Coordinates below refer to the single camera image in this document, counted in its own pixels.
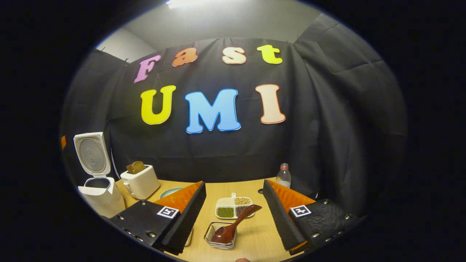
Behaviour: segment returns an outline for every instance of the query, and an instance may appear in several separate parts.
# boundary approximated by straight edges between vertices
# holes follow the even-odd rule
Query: black backdrop
[[[122,238],[91,212],[64,175],[59,147],[51,146],[60,135],[54,126],[61,119],[67,88],[84,57],[121,24],[157,3],[25,2],[10,3],[14,7],[5,9],[6,40],[12,46],[7,58],[13,63],[7,73],[14,82],[12,88],[3,89],[2,99],[4,106],[12,108],[5,114],[6,122],[20,125],[5,129],[14,132],[5,142],[23,156],[11,163],[27,170],[2,176],[7,185],[3,189],[12,193],[5,202],[5,209],[11,211],[5,257],[168,261]],[[461,224],[456,137],[462,81],[459,65],[464,58],[458,38],[460,3],[313,2],[362,35],[394,69],[408,105],[410,135],[401,173],[377,202],[374,214],[348,238],[300,261],[459,260],[462,249],[457,229],[445,225]],[[25,71],[27,65],[33,69]],[[24,103],[12,97],[21,97]],[[34,117],[26,121],[24,116],[30,112]],[[43,143],[24,139],[32,135],[44,138]]]
[[[278,48],[283,62],[266,63],[256,50],[263,45]],[[175,55],[190,47],[198,58],[173,67]],[[224,63],[226,47],[243,48],[247,61]],[[145,80],[134,83],[140,62],[155,55],[162,58]],[[231,182],[273,177],[286,162],[292,189],[311,197],[319,193],[357,215],[366,214],[367,199],[377,199],[401,164],[407,124],[396,78],[366,42],[324,14],[295,43],[219,38],[168,48],[128,65],[114,60],[94,51],[65,103],[65,155],[80,184],[89,176],[77,162],[72,137],[95,131],[105,131],[118,173],[139,160],[153,165],[159,179]],[[284,122],[260,122],[262,101],[254,88],[263,84],[280,87]],[[168,85],[176,86],[170,117],[146,124],[141,93]],[[188,134],[185,95],[201,91],[213,104],[223,89],[238,91],[241,128]],[[162,110],[163,97],[155,95],[154,113]]]

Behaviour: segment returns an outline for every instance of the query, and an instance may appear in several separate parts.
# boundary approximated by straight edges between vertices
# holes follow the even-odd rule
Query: ceiling
[[[174,9],[162,4],[124,28],[155,50],[217,37],[294,42],[320,13],[295,0],[210,0]]]

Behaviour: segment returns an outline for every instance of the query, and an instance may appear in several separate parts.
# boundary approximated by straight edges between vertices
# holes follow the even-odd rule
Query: ceiling light
[[[206,2],[213,2],[215,0],[170,0],[167,1],[167,5],[170,9],[177,8],[177,7],[187,7],[187,6],[194,6],[194,5],[203,5]]]

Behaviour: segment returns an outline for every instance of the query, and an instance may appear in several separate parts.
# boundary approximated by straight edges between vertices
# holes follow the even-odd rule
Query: glass bottle
[[[282,163],[280,165],[280,171],[277,174],[277,177],[275,178],[275,182],[290,188],[291,186],[291,174],[290,171],[288,170],[288,164],[287,163]]]

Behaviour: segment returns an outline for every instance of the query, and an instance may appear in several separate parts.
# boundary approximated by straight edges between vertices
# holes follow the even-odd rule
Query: white wall
[[[295,0],[211,0],[174,9],[162,4],[124,28],[157,50],[217,37],[294,42],[320,14]]]
[[[144,40],[137,37],[135,34],[120,28],[111,34],[107,39],[100,43],[96,49],[103,50],[113,56],[126,60],[127,62],[133,62],[145,55],[156,52],[156,50],[148,45]]]

